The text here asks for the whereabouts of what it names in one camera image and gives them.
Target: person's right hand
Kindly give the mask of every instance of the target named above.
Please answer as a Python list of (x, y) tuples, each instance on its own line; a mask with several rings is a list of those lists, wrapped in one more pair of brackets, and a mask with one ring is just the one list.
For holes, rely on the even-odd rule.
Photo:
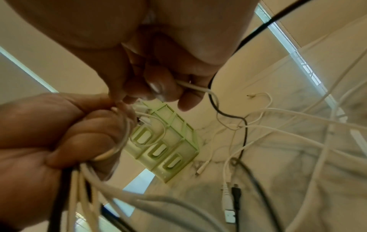
[(239, 44), (258, 0), (7, 0), (92, 67), (115, 100), (175, 101), (189, 110)]

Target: bundle of cables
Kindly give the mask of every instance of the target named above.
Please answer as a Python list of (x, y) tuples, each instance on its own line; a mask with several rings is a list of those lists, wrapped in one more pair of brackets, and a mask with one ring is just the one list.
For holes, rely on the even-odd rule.
[[(309, 1), (310, 0), (299, 0), (295, 3), (293, 3), (292, 5), (290, 5), (289, 7), (285, 8), (283, 11), (281, 11), (280, 13), (275, 15), (269, 22), (263, 24), (257, 30), (255, 30), (252, 34), (250, 34), (248, 37), (246, 37), (241, 42), (241, 44), (239, 45), (237, 50), (239, 50), (246, 43), (248, 43), (251, 39), (253, 39), (259, 33), (261, 33), (263, 30), (265, 30), (271, 23), (273, 23), (276, 20), (282, 18), (283, 16), (287, 15), (288, 13), (292, 12), (293, 10), (297, 9), (298, 7), (302, 6), (303, 4), (305, 4)], [(259, 118), (256, 121), (261, 119), (264, 112), (280, 112), (280, 113), (291, 114), (291, 115), (294, 115), (294, 116), (306, 117), (306, 118), (309, 118), (309, 119), (312, 119), (312, 120), (319, 121), (321, 123), (327, 123), (327, 124), (329, 124), (329, 131), (333, 131), (335, 125), (344, 126), (344, 127), (348, 127), (348, 128), (354, 128), (354, 129), (357, 129), (357, 130), (367, 130), (367, 128), (363, 127), (363, 126), (359, 126), (359, 125), (355, 125), (355, 124), (351, 124), (351, 123), (341, 123), (339, 121), (336, 121), (335, 120), (335, 111), (332, 112), (330, 119), (324, 119), (324, 118), (320, 118), (320, 117), (305, 114), (306, 112), (309, 112), (312, 108), (314, 108), (316, 105), (321, 103), (331, 93), (331, 91), (338, 85), (338, 83), (342, 80), (342, 78), (346, 75), (346, 73), (348, 73), (349, 70), (352, 69), (356, 65), (356, 63), (365, 55), (365, 53), (366, 53), (366, 51), (364, 51), (356, 59), (356, 61), (354, 61), (345, 70), (345, 72), (337, 79), (337, 81), (330, 88), (330, 90), (318, 102), (316, 102), (315, 104), (313, 104), (310, 107), (306, 108), (301, 113), (288, 111), (288, 110), (269, 108), (269, 106), (272, 102), (272, 99), (271, 99), (270, 95), (268, 95), (266, 93), (263, 93), (263, 94), (266, 94), (269, 97), (270, 103), (268, 104), (268, 106), (266, 108), (256, 111), (258, 113), (261, 113), (261, 115), (259, 116)], [(327, 155), (328, 151), (330, 150), (329, 149), (329, 144), (330, 144), (330, 139), (331, 139), (332, 135), (328, 136), (328, 138), (326, 140), (326, 144), (323, 145), (323, 144), (318, 143), (316, 141), (309, 140), (309, 139), (306, 139), (304, 137), (301, 137), (301, 136), (298, 136), (298, 135), (294, 135), (294, 134), (279, 130), (280, 127), (285, 126), (286, 124), (291, 122), (295, 117), (291, 118), (290, 120), (288, 120), (286, 123), (284, 123), (283, 125), (281, 125), (278, 128), (270, 128), (270, 127), (264, 127), (264, 126), (259, 126), (259, 125), (251, 125), (254, 122), (247, 123), (247, 121), (246, 121), (247, 116), (246, 117), (241, 117), (241, 116), (235, 116), (235, 115), (229, 115), (229, 114), (223, 113), (222, 111), (219, 110), (218, 98), (210, 90), (213, 79), (209, 83), (208, 88), (194, 86), (190, 83), (182, 82), (182, 81), (177, 81), (177, 82), (178, 82), (178, 84), (180, 84), (180, 85), (182, 85), (186, 88), (191, 88), (191, 89), (195, 89), (195, 90), (198, 90), (198, 91), (207, 92), (208, 95), (209, 95), (209, 98), (210, 98), (210, 102), (211, 102), (212, 106), (214, 107), (214, 109), (217, 111), (217, 114), (221, 114), (223, 116), (230, 117), (230, 118), (237, 118), (237, 119), (240, 119), (244, 122), (243, 126), (240, 126), (240, 123), (241, 123), (240, 122), (238, 125), (235, 125), (234, 128), (229, 127), (228, 125), (225, 125), (224, 123), (221, 122), (226, 128), (234, 130), (234, 131), (245, 127), (244, 146), (242, 148), (240, 148), (239, 150), (237, 150), (236, 152), (231, 153), (229, 155), (228, 159), (226, 160), (226, 162), (224, 164), (224, 167), (223, 167), (223, 199), (224, 199), (223, 200), (223, 205), (226, 205), (228, 202), (232, 201), (232, 199), (230, 198), (230, 195), (229, 195), (228, 185), (227, 185), (228, 177), (231, 176), (231, 172), (229, 170), (230, 160), (232, 158), (234, 158), (238, 153), (240, 153), (240, 156), (238, 157), (238, 159), (235, 159), (236, 163), (238, 164), (240, 162), (240, 159), (242, 157), (242, 154), (243, 154), (244, 150), (246, 150), (249, 146), (254, 144), (255, 141), (257, 141), (259, 139), (262, 139), (262, 138), (266, 137), (267, 135), (269, 135), (272, 131), (276, 131), (276, 132), (285, 133), (285, 134), (288, 134), (288, 135), (295, 136), (297, 138), (305, 140), (305, 141), (307, 141), (307, 142), (323, 149), (323, 152), (321, 154), (319, 162), (318, 162), (318, 164), (315, 168), (315, 176), (312, 177), (313, 179), (317, 178), (317, 176), (320, 173), (320, 169), (323, 166), (323, 163), (325, 162), (326, 155)], [(349, 95), (351, 95), (354, 91), (358, 90), (365, 83), (366, 82), (361, 83), (356, 88), (349, 91), (345, 95), (345, 97), (342, 98), (342, 100), (340, 101), (340, 104)], [(116, 114), (119, 113), (117, 108), (112, 108), (111, 110), (114, 111)], [(140, 116), (145, 116), (145, 117), (154, 117), (152, 115), (143, 114), (143, 113), (139, 113), (139, 112), (137, 112), (137, 114), (140, 115)], [(146, 144), (144, 146), (152, 146), (152, 145), (158, 143), (160, 141), (160, 139), (162, 139), (164, 137), (164, 135), (165, 135), (165, 124), (162, 121), (161, 121), (161, 123), (162, 123), (163, 128), (164, 128), (163, 135), (160, 138), (158, 138), (156, 140), (156, 142), (151, 143), (151, 144)], [(121, 201), (123, 201), (127, 204), (130, 204), (130, 205), (134, 206), (135, 208), (137, 208), (139, 210), (142, 210), (142, 211), (147, 212), (149, 214), (152, 214), (156, 217), (167, 220), (167, 221), (169, 221), (171, 223), (174, 223), (178, 226), (181, 226), (182, 228), (185, 228), (189, 231), (196, 231), (196, 232), (207, 231), (207, 229), (204, 229), (200, 226), (197, 226), (197, 225), (193, 224), (190, 220), (186, 220), (181, 215), (177, 215), (177, 214), (175, 214), (173, 212), (169, 212), (169, 211), (167, 211), (167, 210), (165, 210), (161, 207), (157, 207), (157, 206), (154, 206), (152, 204), (149, 204), (149, 202), (165, 202), (165, 203), (169, 203), (169, 204), (174, 204), (174, 205), (177, 205), (179, 207), (183, 207), (183, 208), (187, 209), (188, 211), (191, 211), (192, 213), (195, 213), (197, 216), (199, 216), (203, 220), (207, 221), (213, 227), (213, 229), (215, 231), (219, 231), (219, 232), (227, 231), (226, 228), (224, 228), (223, 225), (221, 223), (219, 223), (217, 220), (215, 220), (210, 214), (202, 211), (201, 209), (197, 208), (194, 205), (191, 205), (189, 203), (186, 203), (186, 202), (183, 202), (181, 200), (178, 200), (178, 199), (175, 199), (175, 198), (172, 198), (172, 197), (168, 197), (168, 196), (141, 195), (141, 194), (126, 192), (126, 191), (123, 191), (121, 189), (109, 186), (109, 185), (101, 182), (98, 179), (98, 177), (96, 176), (94, 170), (91, 168), (90, 163), (94, 162), (94, 161), (104, 160), (104, 159), (110, 157), (111, 155), (113, 155), (116, 152), (121, 150), (121, 148), (126, 144), (127, 140), (129, 139), (128, 135), (130, 134), (130, 131), (132, 130), (132, 128), (129, 128), (130, 123), (126, 122), (125, 125), (127, 125), (126, 135), (124, 136), (123, 140), (118, 144), (118, 146), (116, 146), (114, 149), (109, 150), (108, 152), (101, 154), (100, 156), (96, 157), (94, 160), (92, 160), (90, 162), (82, 163), (82, 164), (78, 165), (77, 167), (74, 167), (73, 169), (63, 170), (62, 177), (61, 177), (60, 190), (59, 190), (59, 193), (58, 193), (58, 195), (55, 199), (55, 203), (54, 203), (52, 213), (51, 213), (51, 216), (50, 216), (50, 220), (49, 220), (50, 223), (49, 223), (48, 232), (58, 232), (58, 231), (60, 231), (61, 214), (62, 214), (62, 211), (63, 211), (64, 207), (66, 206), (66, 200), (68, 198), (69, 198), (68, 220), (67, 220), (68, 221), (68, 223), (67, 223), (68, 232), (73, 232), (75, 230), (75, 220), (76, 220), (75, 219), (75, 211), (76, 211), (77, 202), (80, 202), (80, 204), (82, 206), (82, 209), (83, 209), (83, 212), (84, 212), (84, 216), (85, 216), (86, 221), (89, 224), (90, 229), (91, 229), (92, 232), (98, 232), (99, 231), (99, 216), (101, 214), (102, 214), (102, 216), (104, 216), (106, 219), (108, 219), (108, 221), (110, 221), (112, 224), (114, 224), (121, 231), (128, 231), (128, 232), (135, 231), (129, 225), (129, 223), (126, 222), (127, 217), (125, 216), (123, 211), (117, 206), (117, 204), (114, 202), (114, 199), (121, 200)], [(272, 131), (265, 134), (265, 135), (263, 135), (263, 136), (261, 136), (261, 137), (259, 137), (259, 138), (257, 138), (254, 141), (251, 141), (249, 144), (247, 144), (247, 141), (246, 141), (247, 140), (247, 129), (250, 128), (250, 127), (262, 127), (262, 128), (267, 128), (267, 129), (272, 130)], [(340, 154), (340, 155), (348, 156), (348, 154), (346, 154), (344, 152), (336, 151), (336, 150), (333, 150), (333, 151)], [(293, 220), (291, 225), (287, 228), (287, 230), (286, 230), (287, 232), (295, 231), (297, 226), (300, 224), (301, 220), (304, 218), (304, 215), (307, 212), (307, 207), (308, 207), (307, 203), (310, 201), (310, 199), (313, 195), (314, 189), (315, 189), (315, 183), (313, 181), (311, 181), (310, 186), (309, 186), (309, 190), (307, 191), (306, 198), (305, 198), (305, 201), (304, 201), (304, 203), (303, 203), (303, 205), (300, 209), (300, 212), (298, 213), (296, 218)], [(107, 210), (104, 206), (102, 206), (100, 204), (99, 194), (101, 194), (110, 203), (110, 205), (117, 212), (119, 217), (116, 217), (114, 214), (112, 214), (109, 210)], [(264, 193), (260, 194), (260, 195), (261, 195), (262, 199), (264, 200), (265, 206), (268, 209), (268, 212), (271, 216), (271, 219), (272, 219), (272, 222), (273, 222), (273, 225), (274, 225), (276, 231), (283, 231), (283, 229), (280, 226), (279, 220), (278, 220), (273, 208), (271, 207), (271, 204), (269, 203), (269, 200), (267, 199), (266, 195)]]

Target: white marble table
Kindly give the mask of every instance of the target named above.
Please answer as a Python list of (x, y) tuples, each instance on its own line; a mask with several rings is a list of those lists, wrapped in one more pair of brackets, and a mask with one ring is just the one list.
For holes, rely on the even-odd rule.
[[(367, 47), (366, 27), (366, 18), (358, 20), (322, 39), (311, 49), (306, 47), (301, 51), (326, 88)], [(345, 91), (366, 78), (367, 57), (364, 57), (335, 89), (333, 98), (338, 100)], [(227, 86), (225, 92), (221, 92), (222, 83)], [(265, 96), (248, 99), (246, 95), (249, 93), (268, 92), (274, 98), (273, 107), (299, 112), (321, 97), (317, 90), (319, 87), (312, 84), (293, 60), (287, 57), (255, 77), (241, 77), (239, 74), (224, 76), (220, 73), (214, 81), (213, 90), (218, 93), (224, 112), (245, 115), (264, 107), (268, 102)], [(367, 86), (349, 99), (342, 109), (348, 115), (348, 122), (367, 126)], [(329, 117), (330, 106), (323, 102), (313, 114)], [(195, 176), (198, 167), (209, 156), (212, 134), (220, 128), (220, 124), (215, 120), (207, 96), (198, 107), (182, 116), (194, 126), (203, 140), (200, 154), (168, 184), (155, 178), (146, 194), (169, 195), (191, 202), (224, 223), (221, 210), (222, 167), (229, 155), (228, 146), (233, 132), (226, 130), (216, 137), (212, 162), (200, 176)], [(266, 113), (259, 124), (277, 127), (289, 118), (288, 115)], [(237, 122), (223, 117), (221, 119), (227, 123)], [(323, 143), (326, 125), (300, 119), (284, 129)], [(249, 129), (248, 141), (265, 132), (259, 128)], [(244, 129), (241, 129), (237, 132), (232, 151), (242, 146), (243, 136)], [(297, 232), (367, 231), (366, 156), (349, 131), (342, 128), (336, 131), (333, 148), (350, 153), (352, 158), (329, 153), (328, 162), (317, 180), (317, 194)], [(242, 160), (264, 187), (284, 227), (293, 220), (303, 202), (319, 154), (319, 148), (279, 133), (271, 134), (244, 153)], [(242, 188), (241, 231), (274, 231), (265, 207), (241, 169), (235, 172), (232, 183)], [(162, 207), (185, 215), (212, 231), (205, 222), (184, 209), (167, 204), (162, 204)], [(132, 222), (139, 231), (184, 231), (139, 211), (133, 213)], [(229, 231), (234, 231), (233, 225), (227, 227)]]

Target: marble countertop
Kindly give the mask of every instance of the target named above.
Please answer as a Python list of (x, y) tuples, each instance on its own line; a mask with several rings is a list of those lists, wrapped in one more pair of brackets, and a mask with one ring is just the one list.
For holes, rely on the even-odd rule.
[[(302, 111), (320, 99), (321, 88), (329, 88), (338, 75), (367, 47), (367, 32), (361, 29), (366, 26), (367, 19), (364, 18), (300, 51), (322, 84), (313, 83), (310, 76), (306, 76), (291, 57), (280, 60), (251, 78), (240, 75), (222, 76), (219, 73), (214, 80), (213, 91), (219, 95), (221, 109), (229, 114), (246, 115), (265, 107), (268, 103), (266, 96), (249, 99), (246, 95), (268, 92), (274, 99), (272, 107)], [(344, 92), (365, 80), (366, 75), (367, 58), (364, 57), (333, 91), (333, 99), (337, 101)], [(220, 92), (221, 83), (224, 82), (227, 86), (226, 91)], [(348, 122), (367, 126), (366, 93), (367, 86), (342, 106), (348, 116)], [(330, 104), (322, 102), (312, 114), (328, 118)], [(212, 135), (221, 125), (215, 120), (215, 111), (210, 107), (207, 97), (198, 107), (182, 116), (193, 124), (202, 140), (200, 154), (167, 184), (154, 178), (146, 194), (169, 195), (193, 203), (224, 224), (221, 210), (222, 168), (229, 155), (233, 132), (224, 130), (218, 134), (213, 143), (212, 162), (200, 176), (196, 176), (196, 170), (210, 155)], [(254, 114), (248, 120), (257, 117), (258, 114)], [(220, 118), (226, 123), (238, 122), (230, 118)], [(277, 127), (289, 118), (289, 115), (266, 113), (258, 124)], [(327, 125), (297, 119), (283, 129), (323, 143), (326, 128)], [(250, 128), (248, 141), (266, 132), (266, 129)], [(232, 152), (242, 146), (243, 139), (244, 129), (240, 129), (235, 136)], [(341, 157), (333, 152), (329, 153), (317, 180), (317, 194), (297, 232), (367, 231), (367, 154), (362, 152), (348, 129), (337, 129), (332, 147), (351, 156)], [(319, 154), (319, 148), (297, 138), (272, 133), (251, 146), (243, 155), (243, 162), (251, 168), (262, 184), (284, 228), (294, 219), (303, 202)], [(240, 230), (274, 231), (261, 199), (240, 168), (234, 172), (232, 183), (242, 188)], [(208, 231), (213, 231), (206, 222), (186, 210), (167, 204), (161, 205), (207, 227)], [(139, 231), (185, 231), (139, 211), (135, 211), (131, 219)], [(227, 227), (229, 231), (235, 231), (234, 225)]]

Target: light strip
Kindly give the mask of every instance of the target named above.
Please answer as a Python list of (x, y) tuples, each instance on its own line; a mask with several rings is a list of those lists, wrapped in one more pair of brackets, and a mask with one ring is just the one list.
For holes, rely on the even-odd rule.
[[(266, 10), (261, 6), (259, 3), (255, 9), (255, 13), (259, 18), (264, 22), (268, 22), (271, 17), (266, 12)], [(284, 48), (288, 51), (291, 58), (295, 61), (297, 66), (302, 70), (302, 72), (305, 74), (307, 79), (311, 81), (311, 83), (316, 87), (316, 90), (323, 96), (325, 95), (328, 90), (323, 85), (323, 83), (320, 81), (318, 76), (315, 74), (315, 72), (312, 70), (310, 65), (305, 61), (305, 59), (301, 56), (301, 54), (298, 52), (297, 47), (292, 43), (292, 41), (287, 37), (287, 35), (283, 32), (283, 30), (278, 26), (277, 23), (272, 23), (269, 27), (269, 30), (272, 32), (272, 34), (277, 38), (277, 40), (284, 46)], [(330, 106), (330, 108), (336, 107), (336, 101), (330, 94), (326, 99), (326, 103)], [(339, 115), (345, 115), (345, 112), (342, 108), (339, 108), (337, 111), (337, 116)], [(341, 117), (339, 118), (339, 121), (341, 122), (347, 122), (348, 117)], [(358, 146), (361, 148), (362, 152), (367, 156), (367, 141), (364, 139), (362, 134), (358, 130), (350, 130), (352, 137), (358, 144)]]
[(50, 92), (58, 92), (51, 85), (49, 85), (46, 81), (44, 81), (37, 74), (35, 74), (29, 68), (27, 68), (24, 64), (22, 64), (19, 60), (17, 60), (14, 56), (12, 56), (9, 52), (7, 52), (4, 48), (0, 47), (0, 53), (3, 54), (6, 58), (8, 58), (11, 62), (16, 64), (20, 69), (25, 71), (28, 75), (30, 75), (33, 79), (35, 79), (38, 83), (40, 83)]

